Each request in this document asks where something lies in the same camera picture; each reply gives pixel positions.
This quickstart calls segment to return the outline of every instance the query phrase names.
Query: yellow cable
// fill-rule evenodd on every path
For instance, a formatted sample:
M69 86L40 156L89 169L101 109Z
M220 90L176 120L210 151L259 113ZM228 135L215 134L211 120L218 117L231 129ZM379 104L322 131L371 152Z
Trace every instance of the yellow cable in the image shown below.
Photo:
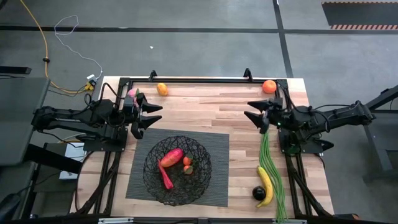
M81 141L79 141L77 139L72 139L72 140L66 140L66 141L59 141L57 143L65 143L65 142L81 142Z
M39 23L37 22L36 18L33 16L32 12L31 12L31 11L29 10L29 8L26 6L26 4L24 3L24 1L23 1L23 0L20 0L20 2L22 3L22 5L24 5L26 11L30 14L30 16L32 17L32 19L35 21L37 27L38 27L39 30L40 30L40 33L42 34L42 37L43 37L43 40L44 40L44 45L45 45L45 58L48 60L48 59L49 59L49 48L48 48L48 46L47 46L47 40L45 39L45 36L44 36L43 30L42 30L42 27L39 25ZM48 62L44 62L44 63L45 63L44 73L45 73L45 76L46 76L47 78L49 78L49 75L48 75L48 72L47 72L49 63L48 63ZM65 90L65 89L63 89L63 88L60 88L60 87L59 87L57 84L55 84L53 81L50 81L50 82L51 82L51 84L52 84L55 88L57 88L57 89L59 89L59 90L65 92L65 93L79 94L79 93L83 93L84 91L86 91L86 90L82 90L82 91L68 91L68 90Z

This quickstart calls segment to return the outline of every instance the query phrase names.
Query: pink object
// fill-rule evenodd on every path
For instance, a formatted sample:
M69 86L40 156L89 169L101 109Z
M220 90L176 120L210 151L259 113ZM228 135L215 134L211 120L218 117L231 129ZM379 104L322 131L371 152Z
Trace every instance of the pink object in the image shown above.
M166 187L167 190L172 189L174 187L172 181L169 179L169 177L168 177L166 171L164 170L164 168L160 165L160 160L159 159L157 160L157 162L158 162L158 166L159 166L159 169L160 169L160 173L162 173L164 186Z
M182 158L182 149L180 148L175 148L168 152L160 162L160 165L162 167L170 167L174 164L176 164L181 158Z
M136 97L136 90L131 89L131 90L129 90L129 91L127 92L127 94L128 94L130 97Z

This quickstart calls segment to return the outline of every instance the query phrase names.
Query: gray placemat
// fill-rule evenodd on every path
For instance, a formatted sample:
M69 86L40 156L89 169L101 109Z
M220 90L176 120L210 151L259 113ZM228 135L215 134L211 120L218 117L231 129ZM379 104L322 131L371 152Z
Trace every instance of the gray placemat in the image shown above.
M205 193L194 204L219 207L228 206L228 167L229 167L229 134L200 133L193 131L173 131L166 129L148 129L144 138L138 140L134 162L132 163L126 198L155 200L148 193L142 170L148 152L159 141L171 136L186 136L195 139L210 153L211 179Z

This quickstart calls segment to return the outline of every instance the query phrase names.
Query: warning stripe mat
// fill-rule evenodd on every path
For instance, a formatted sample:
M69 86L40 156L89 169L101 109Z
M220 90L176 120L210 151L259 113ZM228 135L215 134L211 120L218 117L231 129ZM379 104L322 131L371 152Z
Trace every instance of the warning stripe mat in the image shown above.
M398 2L323 2L322 8L331 29L398 29Z

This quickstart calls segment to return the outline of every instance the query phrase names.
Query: orange striped tape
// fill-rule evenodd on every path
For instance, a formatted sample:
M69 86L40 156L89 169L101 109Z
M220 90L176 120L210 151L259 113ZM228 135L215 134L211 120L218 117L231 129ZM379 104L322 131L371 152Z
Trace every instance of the orange striped tape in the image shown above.
M331 29L336 30L396 30L397 25L333 25Z
M382 3L386 3L386 4L397 4L398 2L373 2L373 1L371 1L371 2L357 2L357 1L355 1L355 2L330 2L330 1L327 1L327 2L321 2L322 4L382 4Z

